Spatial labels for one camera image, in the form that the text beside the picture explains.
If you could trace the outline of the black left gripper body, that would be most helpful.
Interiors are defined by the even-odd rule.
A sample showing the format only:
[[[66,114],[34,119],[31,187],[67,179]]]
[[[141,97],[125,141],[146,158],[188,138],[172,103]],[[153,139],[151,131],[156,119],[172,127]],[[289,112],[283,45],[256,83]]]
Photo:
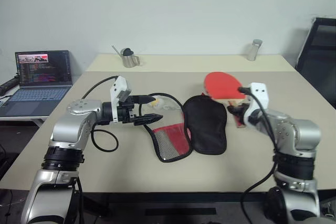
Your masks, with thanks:
[[[126,123],[134,123],[135,115],[133,113],[133,109],[135,107],[133,96],[129,96],[126,98],[124,102],[119,101],[119,105],[117,106],[118,113],[118,121],[123,124]]]

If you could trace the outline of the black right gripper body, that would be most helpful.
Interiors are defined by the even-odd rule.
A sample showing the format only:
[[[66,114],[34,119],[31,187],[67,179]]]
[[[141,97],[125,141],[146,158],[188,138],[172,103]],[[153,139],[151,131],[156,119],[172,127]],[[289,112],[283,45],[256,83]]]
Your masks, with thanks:
[[[244,123],[244,115],[249,108],[249,103],[242,103],[241,105],[235,106],[235,118],[239,123]]]

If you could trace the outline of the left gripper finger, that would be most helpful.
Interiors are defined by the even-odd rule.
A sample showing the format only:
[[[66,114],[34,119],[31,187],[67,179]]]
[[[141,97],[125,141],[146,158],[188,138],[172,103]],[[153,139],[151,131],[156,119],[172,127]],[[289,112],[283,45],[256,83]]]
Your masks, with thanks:
[[[145,114],[145,115],[139,115],[139,116],[135,116],[134,117],[133,124],[135,126],[138,126],[138,125],[148,125],[148,124],[157,122],[157,121],[159,121],[162,118],[163,118],[163,115],[155,114],[155,113]]]
[[[156,98],[150,95],[132,95],[133,103],[151,103],[155,100]]]

